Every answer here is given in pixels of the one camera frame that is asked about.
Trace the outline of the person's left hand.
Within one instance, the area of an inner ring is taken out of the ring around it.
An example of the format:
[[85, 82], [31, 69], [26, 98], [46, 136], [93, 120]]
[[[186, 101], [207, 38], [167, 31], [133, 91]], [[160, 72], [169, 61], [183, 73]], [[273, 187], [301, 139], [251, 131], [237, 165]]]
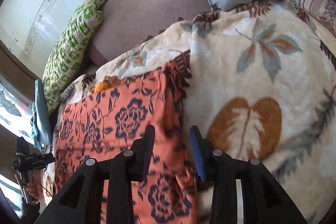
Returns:
[[17, 183], [21, 187], [21, 190], [26, 190], [27, 194], [30, 196], [30, 205], [36, 205], [37, 203], [45, 202], [40, 170], [33, 171], [33, 178], [30, 182], [27, 183], [26, 186], [23, 185], [21, 176], [18, 173], [15, 173], [14, 176], [17, 180]]

